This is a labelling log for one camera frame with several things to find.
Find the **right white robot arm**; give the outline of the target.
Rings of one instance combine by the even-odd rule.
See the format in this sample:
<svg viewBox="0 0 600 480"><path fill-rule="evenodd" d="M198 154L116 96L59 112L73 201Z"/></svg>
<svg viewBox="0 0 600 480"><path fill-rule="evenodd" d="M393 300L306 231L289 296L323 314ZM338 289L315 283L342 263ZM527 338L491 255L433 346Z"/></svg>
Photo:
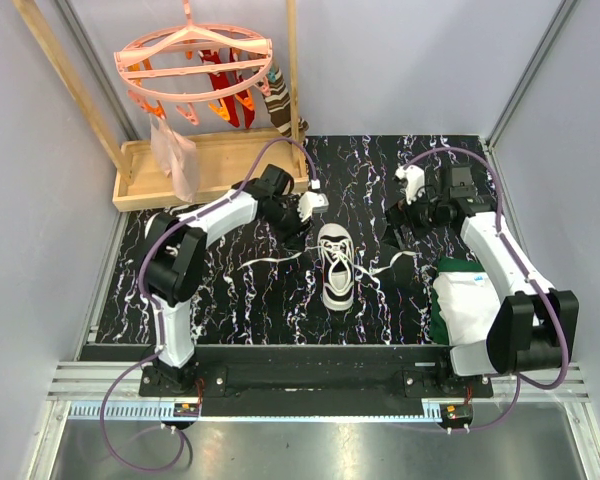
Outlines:
<svg viewBox="0 0 600 480"><path fill-rule="evenodd" d="M437 390L456 396L477 375L516 374L543 390L560 386L573 354L576 295L556 289L533 266L501 207L478 193L469 165L446 167L438 178L414 165L400 166L395 179L404 194L386 212L385 241L405 246L411 237L452 228L475 254L500 301L485 334L451 346L450 362L433 374Z"/></svg>

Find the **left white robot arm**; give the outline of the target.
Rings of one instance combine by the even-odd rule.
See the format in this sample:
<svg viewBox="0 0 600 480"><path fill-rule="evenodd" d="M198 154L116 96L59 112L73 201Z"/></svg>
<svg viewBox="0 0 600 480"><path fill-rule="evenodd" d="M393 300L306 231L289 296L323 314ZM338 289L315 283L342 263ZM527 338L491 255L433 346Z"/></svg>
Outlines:
<svg viewBox="0 0 600 480"><path fill-rule="evenodd" d="M195 386L195 342L190 333L191 300L199 288L207 248L232 231L262 220L289 250L304 249L315 213L328 207L320 183L294 195L290 175L268 165L261 177L240 182L221 198L180 217L165 212L145 225L138 259L139 288L151 305L156 347L145 369L148 383L176 396Z"/></svg>

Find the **white shoelace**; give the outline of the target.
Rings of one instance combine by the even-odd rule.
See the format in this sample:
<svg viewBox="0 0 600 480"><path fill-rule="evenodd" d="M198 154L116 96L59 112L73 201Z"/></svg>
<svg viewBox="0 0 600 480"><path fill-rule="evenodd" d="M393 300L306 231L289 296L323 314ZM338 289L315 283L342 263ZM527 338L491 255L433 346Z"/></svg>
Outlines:
<svg viewBox="0 0 600 480"><path fill-rule="evenodd" d="M280 264L280 263L285 263L285 262L289 262L292 260L296 260L299 259L301 256L309 253L310 251L318 251L319 253L323 252L323 248L320 246L314 246L314 247L309 247L306 250L302 251L302 252L298 252L295 253L291 256L287 256L287 257L283 257L283 258L272 258L272 257L263 257L263 258L257 258L257 259L252 259L249 261L246 261L244 263L242 263L239 267L237 267L237 270L241 270L244 269L246 267L250 267L252 265L255 265L257 263L271 263L271 264ZM340 260L340 261L344 261L347 260L348 257L345 255L345 252L342 249L329 249L327 250L327 253L331 253L335 256L336 260ZM364 266L358 265L356 263L353 263L353 267L352 269L354 271L358 271L361 272L363 275L366 275L370 278L377 278L379 274L388 271L390 269L393 268L393 266L395 265L395 263L401 258L401 257L411 257L411 258L415 258L418 256L418 254L416 252L412 252L412 251L399 251L398 253L394 254L389 263L385 266L382 267L370 267L370 268L366 268Z"/></svg>

